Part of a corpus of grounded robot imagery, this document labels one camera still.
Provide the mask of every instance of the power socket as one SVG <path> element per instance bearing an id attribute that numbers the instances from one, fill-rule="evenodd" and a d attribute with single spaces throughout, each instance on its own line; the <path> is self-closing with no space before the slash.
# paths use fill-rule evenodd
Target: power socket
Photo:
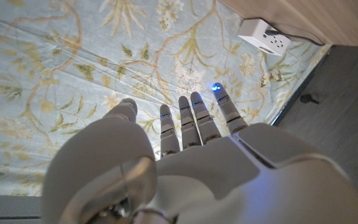
<path id="1" fill-rule="evenodd" d="M 263 19 L 244 19 L 237 35 L 268 54 L 282 56 L 291 40 L 284 35 L 267 35 L 266 30 L 276 30 Z"/>

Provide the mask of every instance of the floor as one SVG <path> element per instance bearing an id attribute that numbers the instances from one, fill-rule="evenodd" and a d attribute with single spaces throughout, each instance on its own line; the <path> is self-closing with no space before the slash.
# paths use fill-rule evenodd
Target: floor
<path id="1" fill-rule="evenodd" d="M 335 46 L 278 127 L 337 161 L 358 188 L 358 47 Z"/>

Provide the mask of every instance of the blue led light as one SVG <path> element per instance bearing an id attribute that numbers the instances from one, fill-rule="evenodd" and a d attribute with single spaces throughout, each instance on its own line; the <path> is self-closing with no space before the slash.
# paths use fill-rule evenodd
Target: blue led light
<path id="1" fill-rule="evenodd" d="M 221 87 L 218 86 L 218 85 L 213 85 L 213 86 L 212 86 L 212 90 L 213 90 L 213 91 L 215 91 L 215 90 L 220 90 L 220 89 L 221 89 Z"/>

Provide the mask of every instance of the cable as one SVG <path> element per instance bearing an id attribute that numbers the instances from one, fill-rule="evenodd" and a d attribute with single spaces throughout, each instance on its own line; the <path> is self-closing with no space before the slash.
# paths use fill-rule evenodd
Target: cable
<path id="1" fill-rule="evenodd" d="M 321 41 L 318 37 L 317 38 L 320 41 L 320 43 L 317 43 L 316 41 L 314 41 L 314 40 L 312 40 L 310 38 L 307 38 L 307 37 L 302 37 L 302 36 L 298 36 L 298 35 L 291 35 L 291 34 L 285 34 L 283 32 L 277 31 L 277 30 L 266 30 L 265 34 L 266 35 L 284 35 L 284 36 L 287 36 L 287 37 L 296 37 L 296 38 L 299 38 L 299 39 L 307 40 L 307 41 L 309 41 L 312 44 L 315 44 L 317 46 L 324 46 L 325 45 L 323 43 L 323 41 Z"/>

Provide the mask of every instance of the leaf pattern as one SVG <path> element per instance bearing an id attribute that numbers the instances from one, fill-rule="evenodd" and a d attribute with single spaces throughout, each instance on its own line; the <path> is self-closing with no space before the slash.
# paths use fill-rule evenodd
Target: leaf pattern
<path id="1" fill-rule="evenodd" d="M 113 22 L 111 36 L 116 35 L 119 23 L 122 21 L 122 26 L 124 28 L 124 32 L 132 38 L 132 24 L 131 19 L 135 21 L 135 23 L 141 28 L 145 29 L 143 23 L 138 19 L 135 12 L 144 18 L 147 17 L 146 13 L 139 7 L 131 3 L 130 0 L 104 0 L 102 5 L 100 6 L 99 12 L 105 10 L 107 7 L 111 6 L 113 3 L 116 3 L 112 9 L 112 11 L 106 16 L 104 19 L 102 26 L 109 24 L 111 21 Z"/>
<path id="2" fill-rule="evenodd" d="M 158 107 L 172 105 L 178 124 L 175 101 L 192 91 L 228 133 L 211 100 L 216 82 L 249 124 L 270 122 L 329 50 L 292 43 L 267 55 L 237 38 L 241 18 L 217 0 L 103 0 L 99 13 L 85 0 L 37 4 L 0 2 L 2 195 L 40 196 L 62 144 L 124 98 L 136 101 L 156 158 Z"/>
<path id="3" fill-rule="evenodd" d="M 86 78 L 89 82 L 92 82 L 92 81 L 93 81 L 92 72 L 95 70 L 95 66 L 94 66 L 94 65 L 79 65 L 79 64 L 74 64 L 74 67 L 76 67 L 76 68 L 85 76 L 85 78 Z"/>

